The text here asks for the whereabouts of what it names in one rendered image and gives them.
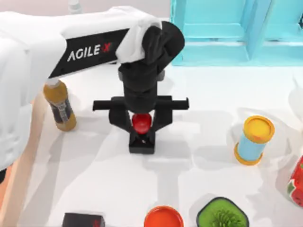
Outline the red round object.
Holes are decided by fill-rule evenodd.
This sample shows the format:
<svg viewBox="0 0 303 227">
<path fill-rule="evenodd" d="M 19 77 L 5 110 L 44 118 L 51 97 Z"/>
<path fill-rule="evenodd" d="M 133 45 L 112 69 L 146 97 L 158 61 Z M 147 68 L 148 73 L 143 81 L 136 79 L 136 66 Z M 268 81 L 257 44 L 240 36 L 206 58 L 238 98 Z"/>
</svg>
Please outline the red round object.
<svg viewBox="0 0 303 227">
<path fill-rule="evenodd" d="M 146 134 L 152 125 L 152 117 L 149 113 L 135 113 L 132 116 L 132 124 L 138 134 Z"/>
</svg>

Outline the orange bottle with dark label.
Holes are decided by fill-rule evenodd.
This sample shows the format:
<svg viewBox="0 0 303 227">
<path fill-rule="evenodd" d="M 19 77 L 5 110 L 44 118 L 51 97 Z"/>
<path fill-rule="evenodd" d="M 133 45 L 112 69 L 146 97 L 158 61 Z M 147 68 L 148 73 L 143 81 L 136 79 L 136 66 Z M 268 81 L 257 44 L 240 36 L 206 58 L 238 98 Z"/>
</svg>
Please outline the orange bottle with dark label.
<svg viewBox="0 0 303 227">
<path fill-rule="evenodd" d="M 62 131 L 73 130 L 77 122 L 66 85 L 60 80 L 55 85 L 45 84 L 43 93 L 52 109 L 56 127 Z"/>
</svg>

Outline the light blue rack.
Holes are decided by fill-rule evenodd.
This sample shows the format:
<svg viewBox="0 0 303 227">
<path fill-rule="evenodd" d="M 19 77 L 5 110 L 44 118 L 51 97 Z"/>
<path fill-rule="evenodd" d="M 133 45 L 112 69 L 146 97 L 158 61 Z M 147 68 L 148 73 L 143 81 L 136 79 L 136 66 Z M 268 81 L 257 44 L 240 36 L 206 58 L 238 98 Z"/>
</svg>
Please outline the light blue rack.
<svg viewBox="0 0 303 227">
<path fill-rule="evenodd" d="M 303 0 L 171 0 L 176 66 L 303 67 Z"/>
</svg>

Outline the blue can with yellow lid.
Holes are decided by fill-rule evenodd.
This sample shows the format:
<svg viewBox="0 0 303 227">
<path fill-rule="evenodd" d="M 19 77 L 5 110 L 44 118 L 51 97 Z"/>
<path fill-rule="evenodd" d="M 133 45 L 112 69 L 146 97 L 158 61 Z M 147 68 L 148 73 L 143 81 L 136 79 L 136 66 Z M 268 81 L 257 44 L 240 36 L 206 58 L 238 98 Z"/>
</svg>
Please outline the blue can with yellow lid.
<svg viewBox="0 0 303 227">
<path fill-rule="evenodd" d="M 234 147 L 234 155 L 241 164 L 256 165 L 263 156 L 266 144 L 274 136 L 275 127 L 268 118 L 254 115 L 246 119 L 242 131 Z"/>
</svg>

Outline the black box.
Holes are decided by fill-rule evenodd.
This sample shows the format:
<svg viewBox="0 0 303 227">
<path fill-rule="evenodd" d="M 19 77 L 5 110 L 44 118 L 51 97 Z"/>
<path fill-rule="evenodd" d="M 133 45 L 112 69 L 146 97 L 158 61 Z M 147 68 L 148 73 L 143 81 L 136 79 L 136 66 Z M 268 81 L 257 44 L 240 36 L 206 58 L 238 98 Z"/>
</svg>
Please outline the black box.
<svg viewBox="0 0 303 227">
<path fill-rule="evenodd" d="M 65 213 L 62 227 L 105 227 L 102 215 Z"/>
</svg>

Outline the green plant in black pot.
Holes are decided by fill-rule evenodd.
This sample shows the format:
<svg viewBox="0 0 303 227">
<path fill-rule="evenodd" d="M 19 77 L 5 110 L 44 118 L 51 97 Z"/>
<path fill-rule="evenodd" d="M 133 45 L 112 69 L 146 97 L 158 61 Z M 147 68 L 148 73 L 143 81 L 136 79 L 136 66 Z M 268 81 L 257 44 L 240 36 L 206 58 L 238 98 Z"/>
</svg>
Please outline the green plant in black pot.
<svg viewBox="0 0 303 227">
<path fill-rule="evenodd" d="M 197 227 L 250 227 L 246 213 L 226 197 L 210 200 L 196 216 Z"/>
</svg>

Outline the pale translucent bottle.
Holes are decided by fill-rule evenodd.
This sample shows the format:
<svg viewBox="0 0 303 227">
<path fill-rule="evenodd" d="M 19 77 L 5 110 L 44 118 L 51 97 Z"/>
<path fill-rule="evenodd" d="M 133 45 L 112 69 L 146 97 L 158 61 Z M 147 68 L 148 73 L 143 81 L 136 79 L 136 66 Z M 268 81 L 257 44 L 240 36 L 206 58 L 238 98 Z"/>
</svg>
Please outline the pale translucent bottle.
<svg viewBox="0 0 303 227">
<path fill-rule="evenodd" d="M 71 14 L 81 14 L 80 0 L 68 0 L 68 10 Z"/>
</svg>

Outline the red strawberry print carton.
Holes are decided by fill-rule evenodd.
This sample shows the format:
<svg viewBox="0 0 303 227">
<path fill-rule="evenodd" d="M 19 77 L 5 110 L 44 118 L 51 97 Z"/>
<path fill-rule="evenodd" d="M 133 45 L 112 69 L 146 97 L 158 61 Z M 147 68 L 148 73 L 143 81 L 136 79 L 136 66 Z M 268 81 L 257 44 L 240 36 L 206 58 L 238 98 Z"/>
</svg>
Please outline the red strawberry print carton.
<svg viewBox="0 0 303 227">
<path fill-rule="evenodd" d="M 290 176 L 287 194 L 295 204 L 303 208 L 303 155 Z"/>
</svg>

